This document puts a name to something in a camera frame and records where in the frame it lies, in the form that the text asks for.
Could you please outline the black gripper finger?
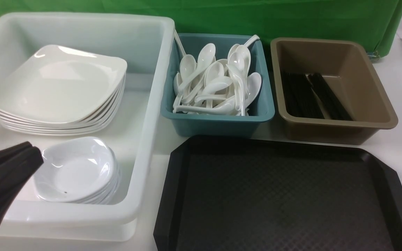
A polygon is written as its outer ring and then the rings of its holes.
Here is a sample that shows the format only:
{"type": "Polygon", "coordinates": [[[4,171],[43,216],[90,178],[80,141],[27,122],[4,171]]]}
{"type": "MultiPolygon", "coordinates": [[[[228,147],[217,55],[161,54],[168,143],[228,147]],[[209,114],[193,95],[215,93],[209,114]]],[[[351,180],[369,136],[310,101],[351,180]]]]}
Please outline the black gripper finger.
{"type": "Polygon", "coordinates": [[[42,164],[40,149],[32,146],[0,165],[0,225],[18,193],[42,164]]]}

